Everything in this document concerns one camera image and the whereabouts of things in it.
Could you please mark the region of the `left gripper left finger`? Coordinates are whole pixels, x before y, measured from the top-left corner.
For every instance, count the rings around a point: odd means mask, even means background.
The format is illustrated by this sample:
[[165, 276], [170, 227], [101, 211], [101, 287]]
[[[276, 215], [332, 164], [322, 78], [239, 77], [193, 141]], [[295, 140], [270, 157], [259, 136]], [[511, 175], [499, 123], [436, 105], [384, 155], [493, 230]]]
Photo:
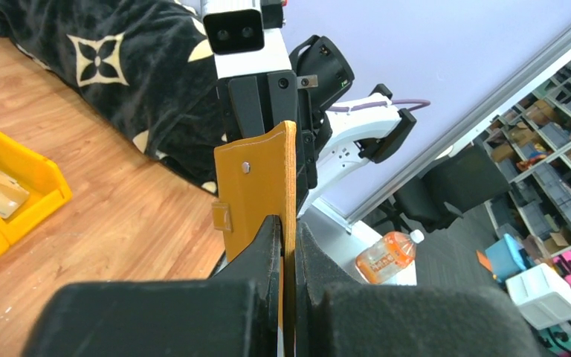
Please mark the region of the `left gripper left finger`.
[[206, 280], [72, 283], [41, 311], [24, 356], [275, 356], [282, 225]]

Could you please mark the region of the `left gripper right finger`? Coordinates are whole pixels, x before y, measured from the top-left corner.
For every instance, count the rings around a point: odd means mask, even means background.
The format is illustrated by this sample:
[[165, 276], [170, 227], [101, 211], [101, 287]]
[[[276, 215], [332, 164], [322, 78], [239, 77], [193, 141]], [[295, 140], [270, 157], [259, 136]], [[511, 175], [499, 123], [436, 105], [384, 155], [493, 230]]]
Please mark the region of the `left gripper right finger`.
[[298, 356], [539, 356], [506, 294], [487, 286], [359, 283], [297, 228]]

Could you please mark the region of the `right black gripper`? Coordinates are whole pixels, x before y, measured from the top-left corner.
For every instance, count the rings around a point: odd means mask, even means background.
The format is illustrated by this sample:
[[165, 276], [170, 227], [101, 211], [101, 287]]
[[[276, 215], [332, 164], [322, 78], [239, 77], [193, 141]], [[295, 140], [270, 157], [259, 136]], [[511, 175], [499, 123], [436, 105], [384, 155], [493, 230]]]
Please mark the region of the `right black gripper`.
[[293, 71], [246, 74], [219, 79], [216, 85], [228, 142], [270, 132], [283, 121], [293, 121], [297, 183], [317, 186], [316, 133], [309, 94], [298, 88]]

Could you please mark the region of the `yellow leather card holder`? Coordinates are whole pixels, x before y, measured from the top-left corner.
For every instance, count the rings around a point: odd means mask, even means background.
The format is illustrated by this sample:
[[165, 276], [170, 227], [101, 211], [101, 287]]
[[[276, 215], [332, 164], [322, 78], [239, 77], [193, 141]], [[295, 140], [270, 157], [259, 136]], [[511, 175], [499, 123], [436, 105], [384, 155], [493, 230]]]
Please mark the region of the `yellow leather card holder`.
[[285, 356], [294, 356], [296, 342], [296, 134], [296, 123], [287, 120], [214, 151], [219, 200], [213, 204], [213, 224], [223, 233], [228, 261], [251, 244], [265, 217], [280, 219], [277, 314]]

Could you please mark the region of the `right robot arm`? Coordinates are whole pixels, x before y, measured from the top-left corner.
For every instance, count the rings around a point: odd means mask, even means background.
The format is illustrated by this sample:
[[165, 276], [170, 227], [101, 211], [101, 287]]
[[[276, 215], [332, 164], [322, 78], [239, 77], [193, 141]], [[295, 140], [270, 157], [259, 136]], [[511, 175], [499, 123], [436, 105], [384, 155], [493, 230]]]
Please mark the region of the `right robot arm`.
[[287, 51], [280, 31], [268, 30], [261, 50], [219, 54], [215, 63], [229, 141], [264, 135], [285, 120], [296, 124], [298, 214], [351, 172], [388, 159], [416, 125], [383, 84], [342, 101], [355, 75], [325, 36]]

